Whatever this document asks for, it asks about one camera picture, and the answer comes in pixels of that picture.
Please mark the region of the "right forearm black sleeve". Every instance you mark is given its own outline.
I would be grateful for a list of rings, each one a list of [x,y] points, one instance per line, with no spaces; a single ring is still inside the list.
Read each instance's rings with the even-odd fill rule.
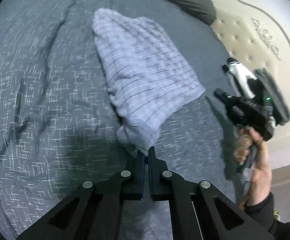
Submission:
[[[275,239],[290,239],[290,222],[283,223],[274,217],[274,196],[270,193],[257,205],[244,205],[245,213],[264,227]]]

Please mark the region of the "person's right hand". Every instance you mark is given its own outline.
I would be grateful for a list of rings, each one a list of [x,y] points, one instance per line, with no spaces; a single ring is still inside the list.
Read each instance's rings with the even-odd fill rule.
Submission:
[[[245,161],[249,155],[249,147],[253,144],[257,146],[257,157],[246,196],[246,204],[255,206],[263,202],[271,192],[272,170],[269,152],[266,142],[254,128],[241,128],[238,130],[238,135],[234,151],[236,161]]]

